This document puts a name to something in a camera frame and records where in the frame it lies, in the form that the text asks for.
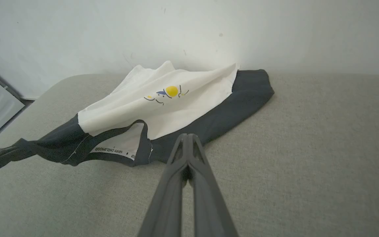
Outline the white and black children's shirt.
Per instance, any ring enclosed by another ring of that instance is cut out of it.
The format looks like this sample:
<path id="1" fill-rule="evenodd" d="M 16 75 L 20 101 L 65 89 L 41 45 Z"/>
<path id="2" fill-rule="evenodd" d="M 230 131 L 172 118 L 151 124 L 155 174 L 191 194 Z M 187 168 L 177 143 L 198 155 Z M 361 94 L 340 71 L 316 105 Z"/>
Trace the white and black children's shirt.
<path id="1" fill-rule="evenodd" d="M 194 133 L 204 145 L 255 114 L 274 93 L 263 69 L 232 64 L 191 72 L 169 61 L 157 69 L 136 66 L 108 96 L 42 138 L 0 148 L 0 168 L 34 155 L 71 166 L 166 163 L 180 134 Z"/>

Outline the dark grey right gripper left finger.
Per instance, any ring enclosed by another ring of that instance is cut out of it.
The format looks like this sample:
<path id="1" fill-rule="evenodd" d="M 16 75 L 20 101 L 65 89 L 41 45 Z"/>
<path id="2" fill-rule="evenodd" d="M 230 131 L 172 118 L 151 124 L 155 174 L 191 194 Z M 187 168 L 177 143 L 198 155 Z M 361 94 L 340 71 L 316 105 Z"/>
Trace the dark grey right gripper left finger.
<path id="1" fill-rule="evenodd" d="M 181 237 L 182 190 L 188 180 L 188 134 L 178 136 L 137 237 Z"/>

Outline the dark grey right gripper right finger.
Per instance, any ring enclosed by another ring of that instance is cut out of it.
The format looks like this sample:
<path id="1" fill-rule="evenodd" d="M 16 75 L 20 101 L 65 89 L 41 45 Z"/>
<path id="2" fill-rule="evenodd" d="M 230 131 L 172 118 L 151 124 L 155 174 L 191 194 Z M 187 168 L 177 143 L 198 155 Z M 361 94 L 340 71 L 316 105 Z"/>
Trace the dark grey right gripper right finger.
<path id="1" fill-rule="evenodd" d="M 239 237 L 199 137 L 189 134 L 195 237 Z"/>

